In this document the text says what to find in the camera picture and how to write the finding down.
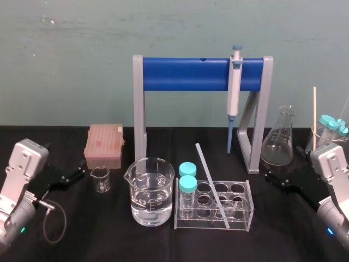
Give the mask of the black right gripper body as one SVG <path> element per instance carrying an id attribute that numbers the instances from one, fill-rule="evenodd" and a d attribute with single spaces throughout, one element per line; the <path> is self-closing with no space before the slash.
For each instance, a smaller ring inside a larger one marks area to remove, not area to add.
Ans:
<path id="1" fill-rule="evenodd" d="M 300 195 L 313 209 L 318 209 L 325 199 L 325 184 L 308 165 L 290 172 L 290 192 Z"/>

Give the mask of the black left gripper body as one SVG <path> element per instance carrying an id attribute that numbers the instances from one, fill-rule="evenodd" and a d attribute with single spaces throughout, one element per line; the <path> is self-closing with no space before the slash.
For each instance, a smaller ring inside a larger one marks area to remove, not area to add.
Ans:
<path id="1" fill-rule="evenodd" d="M 36 200 L 43 200 L 50 192 L 65 190 L 65 176 L 61 170 L 51 164 L 45 164 L 43 170 L 32 179 L 32 193 Z"/>

